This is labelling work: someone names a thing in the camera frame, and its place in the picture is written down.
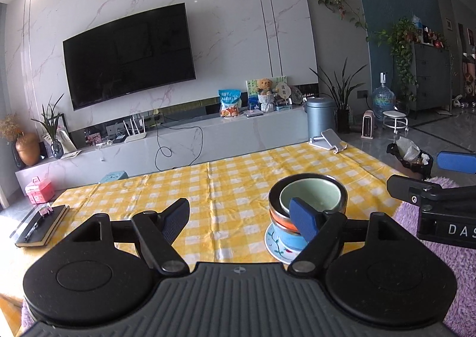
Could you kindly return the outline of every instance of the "trash can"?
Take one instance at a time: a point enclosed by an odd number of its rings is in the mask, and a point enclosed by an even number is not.
[[[395,168],[397,171],[403,173],[405,176],[410,178],[416,178],[418,180],[426,180],[427,178],[431,178],[431,168],[433,167],[433,157],[425,152],[424,150],[420,150],[419,157],[424,153],[430,159],[428,163],[425,164],[410,164],[408,161],[405,161],[401,156],[398,146],[396,144],[389,144],[387,146],[387,153],[395,156]]]
[[[324,130],[336,130],[335,109],[336,103],[330,98],[309,98],[306,101],[304,111],[308,114],[309,139],[320,137]]]

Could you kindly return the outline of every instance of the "pink box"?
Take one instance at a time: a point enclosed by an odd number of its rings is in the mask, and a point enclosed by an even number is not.
[[[48,179],[41,180],[38,177],[25,187],[25,192],[33,204],[48,203],[54,196],[55,191],[51,181]]]

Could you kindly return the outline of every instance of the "table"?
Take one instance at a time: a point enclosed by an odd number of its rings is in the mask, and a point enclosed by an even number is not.
[[[352,146],[335,155],[308,143],[70,189],[55,202],[71,209],[46,247],[0,242],[0,295],[20,304],[28,267],[91,215],[126,220],[144,210],[163,211],[178,198],[189,200],[190,221],[173,246],[191,270],[197,261],[273,262],[264,243],[268,192],[278,180],[304,172],[331,175],[345,186],[349,218],[366,219],[376,210],[392,215],[400,203],[386,191],[394,169]],[[133,244],[116,246],[135,253]]]

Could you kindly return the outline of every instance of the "gray dresser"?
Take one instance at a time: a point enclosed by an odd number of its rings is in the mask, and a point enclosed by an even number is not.
[[[417,79],[418,88],[410,86],[411,91],[417,94],[417,100],[409,102],[410,110],[451,105],[449,52],[419,43],[412,43],[412,49],[411,72]],[[394,77],[398,77],[395,67]]]

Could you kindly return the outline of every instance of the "blue floral saucer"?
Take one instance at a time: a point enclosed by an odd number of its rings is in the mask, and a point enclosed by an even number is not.
[[[298,251],[290,250],[284,246],[275,234],[272,224],[265,232],[265,245],[272,256],[286,265],[289,265],[299,255]]]

